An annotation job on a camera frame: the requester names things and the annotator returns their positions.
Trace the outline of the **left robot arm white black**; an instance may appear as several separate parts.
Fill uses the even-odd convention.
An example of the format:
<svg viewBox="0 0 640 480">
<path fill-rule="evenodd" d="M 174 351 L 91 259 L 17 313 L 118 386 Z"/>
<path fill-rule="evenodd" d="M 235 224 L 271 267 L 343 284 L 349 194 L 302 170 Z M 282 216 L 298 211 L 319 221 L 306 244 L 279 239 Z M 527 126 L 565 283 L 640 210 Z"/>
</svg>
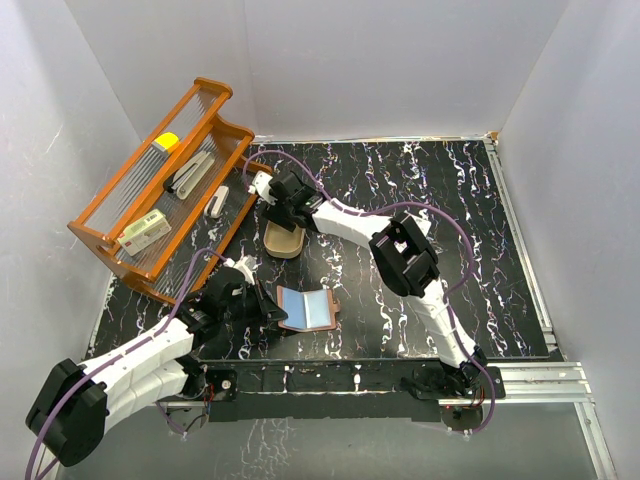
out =
<svg viewBox="0 0 640 480">
<path fill-rule="evenodd" d="M 192 352 L 232 322 L 259 325 L 287 313 L 255 275 L 223 266 L 202 289 L 180 296 L 154 327 L 94 359 L 64 359 L 49 372 L 26 419 L 34 454 L 48 450 L 54 464 L 74 466 L 104 435 L 138 410 L 166 397 L 200 396 L 207 376 Z"/>
</svg>

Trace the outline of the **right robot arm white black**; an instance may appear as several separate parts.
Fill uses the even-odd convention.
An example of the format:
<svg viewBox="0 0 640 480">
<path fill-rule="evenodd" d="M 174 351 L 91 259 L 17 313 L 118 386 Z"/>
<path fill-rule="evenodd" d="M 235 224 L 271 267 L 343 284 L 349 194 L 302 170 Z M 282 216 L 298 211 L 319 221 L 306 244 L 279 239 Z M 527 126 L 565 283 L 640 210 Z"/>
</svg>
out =
<svg viewBox="0 0 640 480">
<path fill-rule="evenodd" d="M 424 233 L 426 221 L 407 212 L 384 216 L 348 207 L 293 172 L 260 173 L 248 191 L 266 202 L 266 218 L 286 230 L 313 230 L 367 249 L 384 285 L 406 300 L 433 339 L 445 388 L 466 397 L 480 387 L 487 360 L 446 298 L 437 254 Z"/>
</svg>

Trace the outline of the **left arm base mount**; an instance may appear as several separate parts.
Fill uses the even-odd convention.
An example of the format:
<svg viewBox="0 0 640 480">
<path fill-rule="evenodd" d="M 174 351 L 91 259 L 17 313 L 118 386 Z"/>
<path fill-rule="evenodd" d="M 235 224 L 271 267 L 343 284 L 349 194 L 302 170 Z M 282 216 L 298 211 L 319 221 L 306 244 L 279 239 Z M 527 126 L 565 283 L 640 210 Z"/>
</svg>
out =
<svg viewBox="0 0 640 480">
<path fill-rule="evenodd" d="M 211 420 L 216 402 L 230 402 L 236 396 L 237 375 L 233 371 L 203 367 L 187 377 L 179 393 L 156 401 L 155 406 L 169 430 L 186 440 Z"/>
</svg>

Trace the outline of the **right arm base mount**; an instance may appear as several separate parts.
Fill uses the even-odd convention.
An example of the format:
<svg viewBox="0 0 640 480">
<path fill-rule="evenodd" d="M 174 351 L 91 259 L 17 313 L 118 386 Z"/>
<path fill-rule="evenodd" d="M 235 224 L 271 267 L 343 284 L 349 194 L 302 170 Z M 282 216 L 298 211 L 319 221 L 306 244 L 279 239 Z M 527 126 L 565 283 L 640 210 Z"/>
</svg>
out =
<svg viewBox="0 0 640 480">
<path fill-rule="evenodd" d="M 399 388 L 417 400 L 461 400 L 469 407 L 488 406 L 491 400 L 506 398 L 499 368 L 478 369 L 469 363 L 456 369 L 435 359 L 411 366 L 400 377 Z"/>
</svg>

